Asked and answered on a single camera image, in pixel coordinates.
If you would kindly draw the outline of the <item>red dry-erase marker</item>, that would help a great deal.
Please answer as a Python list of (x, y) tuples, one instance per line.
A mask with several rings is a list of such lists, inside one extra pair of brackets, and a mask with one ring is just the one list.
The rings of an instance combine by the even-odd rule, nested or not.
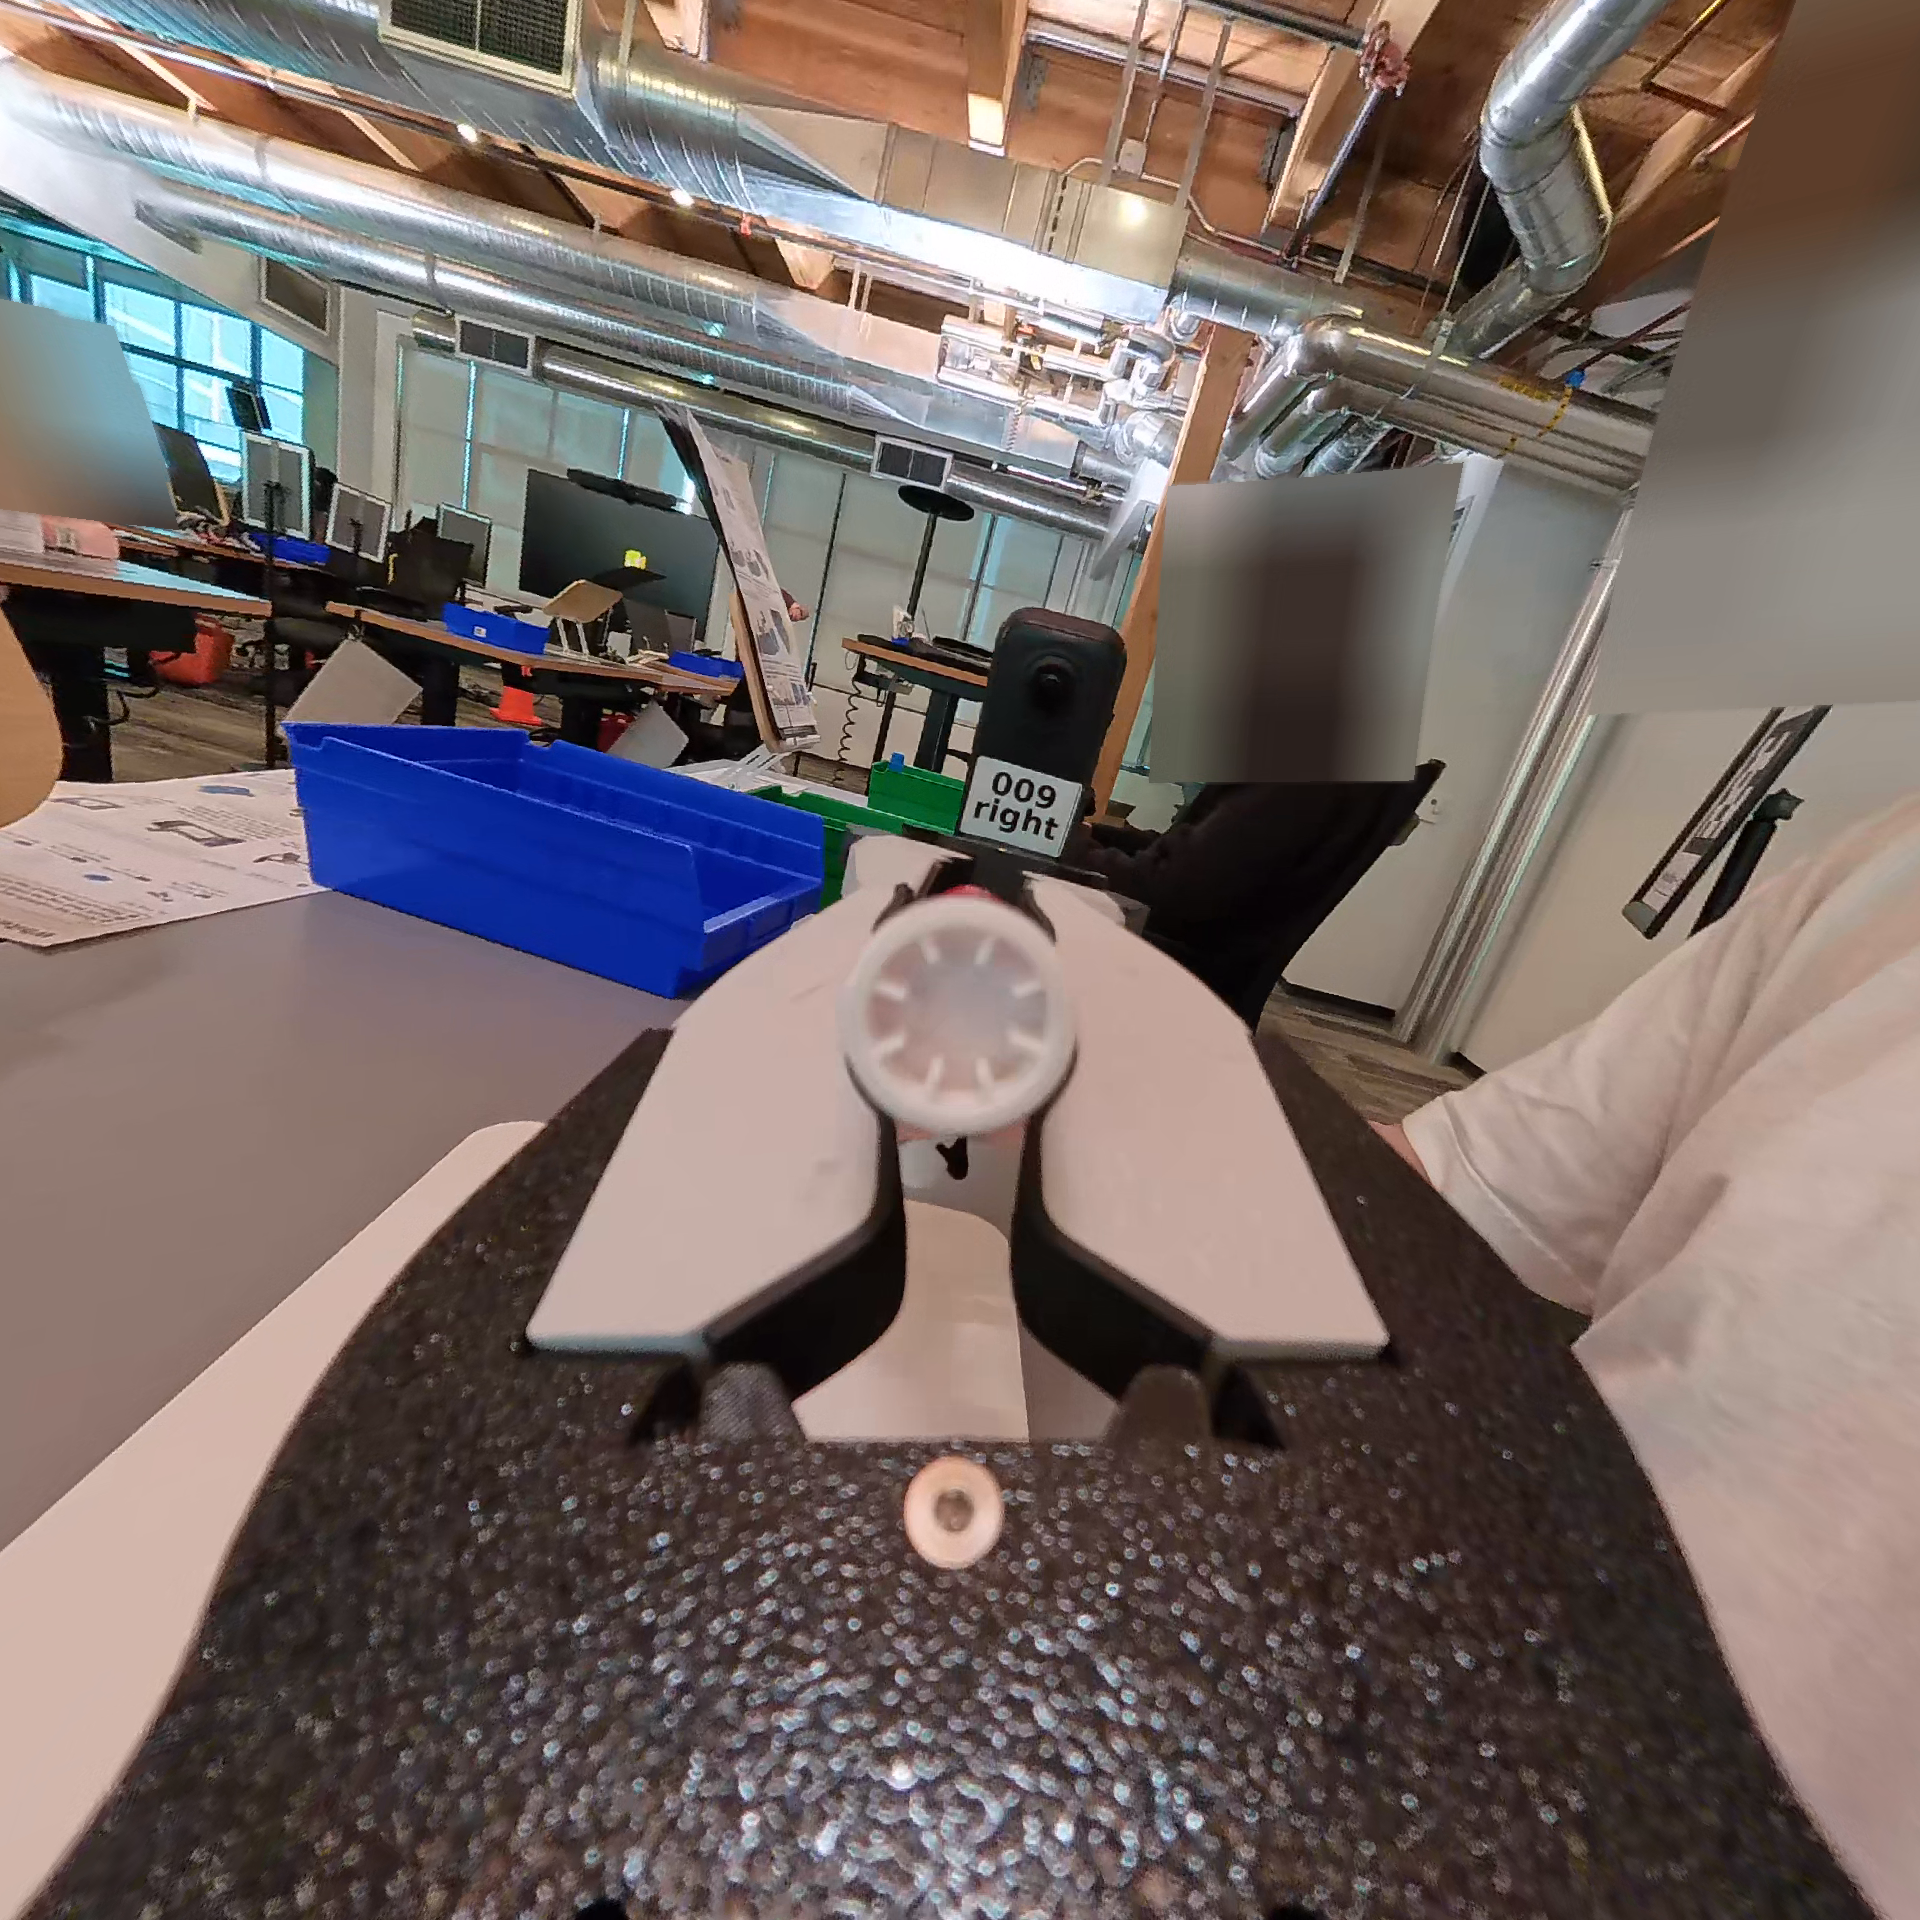
[(939, 1140), (1039, 1116), (1074, 1062), (1050, 932), (1031, 904), (969, 881), (888, 905), (833, 1012), (846, 1067), (875, 1113)]

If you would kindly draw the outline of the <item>green storage bin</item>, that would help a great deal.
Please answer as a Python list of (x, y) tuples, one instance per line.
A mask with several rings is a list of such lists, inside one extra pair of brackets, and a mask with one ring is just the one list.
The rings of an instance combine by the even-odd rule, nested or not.
[(861, 796), (823, 784), (757, 780), (739, 786), (757, 801), (809, 812), (830, 829), (902, 832), (904, 827), (953, 834), (962, 816), (963, 782), (907, 763), (878, 761)]

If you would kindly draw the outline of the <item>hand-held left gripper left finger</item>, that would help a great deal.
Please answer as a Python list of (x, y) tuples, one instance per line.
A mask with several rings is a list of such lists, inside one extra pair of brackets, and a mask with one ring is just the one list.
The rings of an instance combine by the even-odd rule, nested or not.
[(896, 1322), (896, 1126), (857, 1091), (833, 1016), (890, 901), (850, 893), (686, 1009), (531, 1313), (531, 1346), (857, 1358)]

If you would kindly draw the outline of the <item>instruction sheet on stand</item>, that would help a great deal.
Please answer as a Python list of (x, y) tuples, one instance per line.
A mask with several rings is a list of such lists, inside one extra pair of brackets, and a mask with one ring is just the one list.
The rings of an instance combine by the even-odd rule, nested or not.
[(0, 826), (31, 816), (62, 777), (63, 742), (48, 688), (2, 617)]

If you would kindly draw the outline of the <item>black computer monitor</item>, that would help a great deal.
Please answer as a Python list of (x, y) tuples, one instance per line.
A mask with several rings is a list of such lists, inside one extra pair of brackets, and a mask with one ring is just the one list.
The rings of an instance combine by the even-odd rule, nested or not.
[(639, 490), (623, 499), (571, 476), (528, 470), (518, 538), (518, 588), (551, 596), (639, 556), (654, 574), (634, 596), (701, 632), (713, 598), (717, 538), (705, 516)]

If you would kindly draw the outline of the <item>printed instruction paper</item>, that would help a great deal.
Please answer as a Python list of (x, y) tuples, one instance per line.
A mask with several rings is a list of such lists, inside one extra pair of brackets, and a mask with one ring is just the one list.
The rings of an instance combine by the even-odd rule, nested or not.
[(314, 892), (287, 771), (59, 782), (2, 829), (7, 944), (85, 944)]

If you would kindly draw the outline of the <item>poster board on stand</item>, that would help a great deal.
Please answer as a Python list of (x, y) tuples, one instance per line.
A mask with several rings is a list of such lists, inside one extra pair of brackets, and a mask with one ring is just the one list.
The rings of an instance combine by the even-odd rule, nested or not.
[(821, 738), (818, 712), (763, 539), (751, 470), (713, 445), (688, 408), (667, 404), (661, 420), (730, 571), (736, 660), (749, 688), (758, 741), (770, 752), (811, 749)]

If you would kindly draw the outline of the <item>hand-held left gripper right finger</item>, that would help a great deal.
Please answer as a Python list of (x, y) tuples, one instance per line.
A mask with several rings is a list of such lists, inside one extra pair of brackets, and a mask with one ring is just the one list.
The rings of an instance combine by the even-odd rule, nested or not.
[(1016, 1314), (1065, 1363), (1369, 1360), (1386, 1330), (1225, 1001), (1037, 881), (1075, 1029), (1025, 1129)]

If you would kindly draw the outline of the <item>silver ventilation duct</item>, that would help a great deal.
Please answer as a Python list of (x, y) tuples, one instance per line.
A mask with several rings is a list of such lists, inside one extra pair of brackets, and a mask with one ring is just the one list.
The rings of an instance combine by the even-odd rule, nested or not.
[(1392, 4), (5, 4), (7, 193), (1021, 473), (1067, 530), (1169, 464), (1201, 333), (1225, 459), (1370, 410), (1631, 490), (1654, 413), (1429, 333), (1293, 197), (1295, 78), (1385, 83)]

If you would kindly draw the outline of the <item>black framed picture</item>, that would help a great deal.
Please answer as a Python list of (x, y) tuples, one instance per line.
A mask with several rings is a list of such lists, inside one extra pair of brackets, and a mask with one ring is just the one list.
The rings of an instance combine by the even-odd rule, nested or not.
[(1775, 829), (1801, 801), (1779, 786), (1789, 761), (1829, 715), (1829, 707), (1768, 708), (1710, 796), (1672, 838), (1663, 859), (1622, 905), (1622, 920), (1654, 939), (1690, 899), (1696, 885), (1717, 872), (1690, 931), (1720, 921), (1752, 881)]

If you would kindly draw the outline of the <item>blue storage bin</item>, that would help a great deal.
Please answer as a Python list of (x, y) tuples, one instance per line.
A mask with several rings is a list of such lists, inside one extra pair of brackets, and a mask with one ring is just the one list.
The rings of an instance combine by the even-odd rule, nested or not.
[(282, 734), (319, 888), (661, 998), (823, 904), (801, 810), (505, 730)]

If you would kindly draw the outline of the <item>white whiteboard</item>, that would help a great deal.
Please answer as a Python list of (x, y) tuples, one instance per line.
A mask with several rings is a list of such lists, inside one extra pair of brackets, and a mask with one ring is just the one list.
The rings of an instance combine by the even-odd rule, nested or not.
[[(478, 1129), (307, 1277), (187, 1360), (155, 1410), (2, 1557), (2, 1916), (31, 1898), (101, 1810), (184, 1662), (258, 1484), (346, 1336), (432, 1233), (537, 1137)], [(1094, 1438), (1112, 1398), (1016, 1326), (1007, 1252), (1016, 1137), (971, 1149), (955, 1182), (925, 1140), (899, 1148), (902, 1310), (878, 1352), (803, 1394), (811, 1438)]]

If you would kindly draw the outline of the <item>silver metal pole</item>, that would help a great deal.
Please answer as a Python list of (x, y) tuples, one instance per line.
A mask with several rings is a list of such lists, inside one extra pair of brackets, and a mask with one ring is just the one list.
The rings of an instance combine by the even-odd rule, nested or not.
[(1394, 1021), (1397, 1043), (1441, 1062), (1463, 1030), (1478, 978), (1495, 953), (1509, 910), (1568, 792), (1593, 732), (1599, 636), (1614, 602), (1624, 534), (1635, 499), (1619, 507), (1589, 590), (1552, 662), (1542, 696), (1498, 786), (1486, 832), (1458, 878), (1446, 913)]

